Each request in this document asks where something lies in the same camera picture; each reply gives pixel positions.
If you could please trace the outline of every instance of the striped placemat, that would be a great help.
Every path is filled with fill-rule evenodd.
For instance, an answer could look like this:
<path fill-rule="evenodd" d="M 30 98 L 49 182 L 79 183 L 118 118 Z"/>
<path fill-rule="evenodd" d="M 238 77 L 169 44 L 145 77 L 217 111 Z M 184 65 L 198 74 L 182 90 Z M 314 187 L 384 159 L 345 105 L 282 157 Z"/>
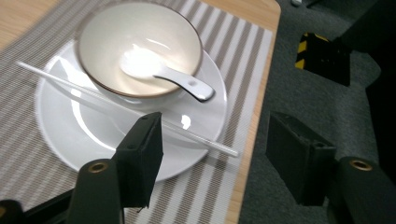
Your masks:
<path fill-rule="evenodd" d="M 79 22 L 109 1 L 64 0 L 0 55 L 0 200 L 29 209 L 74 187 L 77 173 L 61 162 L 41 136 L 35 119 L 39 77 L 18 67 L 44 68 L 70 41 Z M 150 208 L 126 210 L 127 223 L 223 223 L 262 80 L 272 33 L 196 0 L 156 1 L 185 16 L 196 28 L 224 78 L 228 116 L 222 144 L 240 158 L 212 151 L 191 169 L 157 183 Z"/>

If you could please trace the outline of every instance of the white spoon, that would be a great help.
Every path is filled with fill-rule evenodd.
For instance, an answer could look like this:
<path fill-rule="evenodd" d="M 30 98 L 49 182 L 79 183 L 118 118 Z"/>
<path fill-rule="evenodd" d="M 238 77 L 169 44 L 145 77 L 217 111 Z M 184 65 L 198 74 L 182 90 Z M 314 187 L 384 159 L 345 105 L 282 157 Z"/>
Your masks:
<path fill-rule="evenodd" d="M 183 88 L 199 102 L 210 100 L 215 90 L 193 76 L 178 72 L 165 65 L 163 59 L 149 49 L 133 48 L 122 54 L 120 69 L 135 78 L 161 78 Z"/>

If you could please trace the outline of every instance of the bowl rim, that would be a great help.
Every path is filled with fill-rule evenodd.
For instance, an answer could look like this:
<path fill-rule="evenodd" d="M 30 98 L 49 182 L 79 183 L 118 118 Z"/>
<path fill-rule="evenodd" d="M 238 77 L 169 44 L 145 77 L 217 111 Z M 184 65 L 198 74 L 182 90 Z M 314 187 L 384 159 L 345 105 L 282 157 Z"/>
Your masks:
<path fill-rule="evenodd" d="M 117 90 L 114 90 L 114 89 L 112 89 L 112 88 L 109 88 L 106 84 L 104 84 L 104 83 L 100 82 L 99 80 L 97 80 L 93 75 L 91 75 L 91 74 L 88 72 L 88 69 L 84 66 L 84 64 L 83 64 L 83 62 L 82 62 L 82 59 L 81 59 L 80 51 L 79 51 L 79 45 L 80 45 L 80 41 L 79 41 L 79 40 L 80 40 L 81 35 L 82 35 L 83 32 L 84 32 L 84 28 L 85 28 L 85 27 L 89 24 L 89 22 L 90 22 L 97 14 L 99 14 L 100 12 L 103 12 L 103 11 L 109 9 L 109 8 L 112 8 L 112 7 L 116 7 L 116 6 L 119 6 L 119 5 L 127 5 L 127 4 L 145 4 L 145 5 L 153 5 L 153 6 L 163 7 L 163 8 L 169 9 L 170 11 L 176 13 L 181 19 L 184 19 L 184 21 L 186 21 L 186 22 L 191 26 L 192 30 L 196 33 L 196 36 L 198 37 L 198 42 L 199 42 L 199 45 L 200 45 L 200 52 L 199 52 L 200 55 L 199 55 L 198 63 L 196 64 L 194 71 L 191 73 L 191 75 L 192 75 L 193 77 L 196 76 L 196 74 L 198 73 L 198 71 L 199 71 L 199 69 L 200 69 L 200 67 L 201 67 L 201 64 L 202 64 L 204 46 L 203 46 L 201 37 L 199 36 L 199 34 L 198 34 L 197 30 L 195 29 L 195 27 L 191 24 L 191 22 L 190 22 L 189 20 L 187 20 L 186 17 L 184 17 L 184 16 L 181 15 L 179 12 L 173 10 L 172 8 L 170 8 L 170 7 L 168 7 L 168 6 L 165 6 L 165 5 L 160 4 L 160 3 L 157 3 L 157 2 L 141 2 L 141 1 L 139 1 L 139 0 L 127 0 L 127 1 L 122 1 L 122 2 L 110 2 L 110 3 L 106 3 L 106 4 L 103 4 L 103 5 L 101 5 L 101 6 L 98 6 L 98 7 L 94 8 L 93 10 L 91 10 L 91 11 L 82 19 L 82 21 L 81 21 L 81 22 L 79 23 L 79 25 L 77 26 L 76 31 L 75 31 L 75 34 L 74 34 L 74 39 L 75 39 L 75 42 L 76 42 L 76 44 L 75 44 L 75 46 L 74 46 L 74 48 L 75 48 L 75 53 L 76 53 L 76 56 L 77 56 L 77 59 L 78 59 L 78 63 L 79 63 L 79 65 L 81 66 L 82 70 L 85 72 L 85 74 L 86 74 L 94 83 L 96 83 L 96 84 L 99 85 L 100 87 L 104 88 L 105 90 L 110 91 L 110 92 L 114 92 L 114 93 L 116 93 L 117 95 L 120 95 L 120 96 L 132 97 L 132 98 L 135 98 L 135 99 L 148 99 L 148 98 L 162 97 L 162 96 L 171 94 L 171 93 L 173 93 L 173 92 L 180 91 L 182 88 L 179 87 L 178 85 L 177 85 L 177 87 L 174 88 L 173 90 L 166 91 L 166 92 L 164 92 L 164 93 L 151 94 L 151 95 L 136 95 L 136 94 L 131 94 L 131 93 L 125 93 L 125 92 L 122 92 L 122 91 L 117 91 Z"/>

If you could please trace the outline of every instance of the gray carpet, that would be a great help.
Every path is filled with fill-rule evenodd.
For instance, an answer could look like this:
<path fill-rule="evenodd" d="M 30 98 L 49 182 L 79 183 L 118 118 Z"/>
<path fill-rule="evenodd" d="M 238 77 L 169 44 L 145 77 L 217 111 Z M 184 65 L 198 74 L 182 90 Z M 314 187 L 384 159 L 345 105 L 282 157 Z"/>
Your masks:
<path fill-rule="evenodd" d="M 280 176 L 265 156 L 270 111 L 294 116 L 337 147 L 336 159 L 361 157 L 377 162 L 375 136 L 365 87 L 379 76 L 379 67 L 364 53 L 350 56 L 351 84 L 339 85 L 294 67 L 303 33 L 335 39 L 374 0 L 325 0 L 309 8 L 290 0 L 277 0 L 281 18 L 274 57 L 262 108 L 262 117 L 251 161 L 239 222 L 329 223 L 327 202 L 305 207 L 293 200 Z"/>

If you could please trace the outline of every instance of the clear glass stick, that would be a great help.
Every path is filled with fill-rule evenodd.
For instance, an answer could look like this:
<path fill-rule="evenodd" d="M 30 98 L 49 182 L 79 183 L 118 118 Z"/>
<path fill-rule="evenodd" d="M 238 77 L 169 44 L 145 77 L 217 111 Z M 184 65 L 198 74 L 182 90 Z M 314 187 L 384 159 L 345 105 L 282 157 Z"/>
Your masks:
<path fill-rule="evenodd" d="M 62 84 L 66 85 L 66 86 L 68 86 L 70 88 L 73 88 L 73 89 L 76 89 L 78 91 L 84 92 L 84 93 L 90 95 L 91 97 L 94 97 L 95 99 L 98 99 L 98 100 L 100 100 L 102 102 L 105 102 L 105 103 L 107 103 L 109 105 L 113 105 L 113 106 L 116 106 L 116 107 L 119 107 L 119 108 L 122 108 L 122 109 L 126 109 L 129 112 L 131 112 L 131 113 L 135 113 L 139 117 L 142 117 L 142 116 L 145 115 L 145 114 L 143 114 L 141 112 L 138 112 L 136 110 L 132 110 L 132 109 L 127 108 L 127 107 L 125 107 L 123 105 L 117 104 L 117 103 L 107 99 L 102 94 L 98 94 L 98 93 L 96 93 L 94 91 L 90 91 L 90 90 L 87 90 L 85 88 L 82 88 L 79 85 L 76 85 L 76 84 L 74 84 L 72 82 L 69 82 L 69 81 L 67 81 L 65 79 L 53 76 L 53 75 L 51 75 L 51 74 L 49 74 L 47 72 L 44 72 L 41 69 L 33 67 L 32 65 L 29 65 L 27 63 L 17 62 L 17 65 L 19 65 L 19 66 L 21 66 L 21 67 L 23 67 L 23 68 L 25 68 L 25 69 L 27 69 L 27 70 L 29 70 L 31 72 L 34 72 L 34 73 L 40 75 L 41 77 L 48 78 L 48 79 L 56 81 L 58 83 L 62 83 Z M 172 123 L 170 123 L 170 122 L 168 122 L 168 121 L 166 121 L 164 119 L 162 120 L 162 125 L 163 125 L 163 128 L 165 128 L 165 129 L 167 129 L 167 130 L 169 130 L 169 131 L 171 131 L 173 133 L 180 134 L 181 136 L 189 138 L 190 140 L 192 140 L 194 142 L 201 143 L 201 144 L 204 144 L 205 146 L 208 146 L 209 149 L 215 149 L 215 150 L 217 150 L 217 151 L 219 151 L 221 153 L 224 153 L 224 154 L 226 154 L 228 156 L 235 157 L 235 158 L 239 156 L 239 152 L 234 150 L 234 149 L 232 149 L 232 148 L 230 148 L 230 147 L 224 146 L 223 144 L 220 144 L 218 142 L 214 142 L 214 141 L 212 141 L 210 139 L 207 139 L 207 138 L 205 138 L 205 137 L 203 137 L 203 136 L 201 136 L 199 134 L 190 132 L 189 130 L 185 130 L 185 129 L 182 129 L 180 127 L 177 127 L 175 124 L 172 124 Z"/>

